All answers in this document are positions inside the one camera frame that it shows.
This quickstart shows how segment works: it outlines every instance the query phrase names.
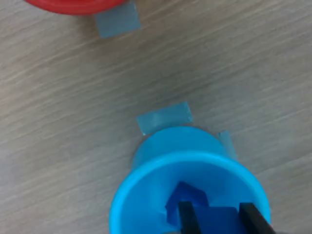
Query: blue plastic cup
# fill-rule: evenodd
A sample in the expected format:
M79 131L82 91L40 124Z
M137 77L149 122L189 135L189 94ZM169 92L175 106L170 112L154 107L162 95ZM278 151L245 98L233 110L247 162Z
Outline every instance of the blue plastic cup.
M252 202L270 222L268 199L258 180L231 159L211 134L193 127L161 130L135 153L132 171L113 199L110 234L162 234L176 231L165 205L180 181L203 190L210 206Z

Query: red plastic object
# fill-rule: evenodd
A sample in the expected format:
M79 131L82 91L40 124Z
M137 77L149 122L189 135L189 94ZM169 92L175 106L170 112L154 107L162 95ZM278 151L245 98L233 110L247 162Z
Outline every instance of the red plastic object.
M90 15L120 5L126 0L25 0L41 9L67 15Z

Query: tape strip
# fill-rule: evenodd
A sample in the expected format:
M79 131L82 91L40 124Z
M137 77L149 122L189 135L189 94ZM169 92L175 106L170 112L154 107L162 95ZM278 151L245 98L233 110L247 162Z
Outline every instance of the tape strip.
M187 102L151 111L136 117L143 135L193 121Z
M113 37L141 27L134 0L93 16L101 38Z
M218 133L217 137L222 143L222 145L225 147L229 157L237 161L238 160L237 154L235 152L235 148L233 146L229 131Z

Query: blue block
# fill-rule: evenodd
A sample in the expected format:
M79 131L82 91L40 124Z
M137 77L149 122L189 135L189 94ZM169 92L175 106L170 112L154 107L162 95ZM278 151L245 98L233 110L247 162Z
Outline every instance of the blue block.
M193 206L209 207L206 194L203 191L185 182L178 183L166 204L167 222L178 228L181 226L178 214L180 201L190 201Z
M194 207L202 234L247 234L235 207Z

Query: table surface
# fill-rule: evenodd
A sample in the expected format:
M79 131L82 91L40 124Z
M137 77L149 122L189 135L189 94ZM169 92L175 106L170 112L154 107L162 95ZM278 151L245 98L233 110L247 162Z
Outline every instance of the table surface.
M311 0L137 0L142 28L0 5L0 233L107 234L142 142L136 116L188 101L229 130L277 230L312 225Z

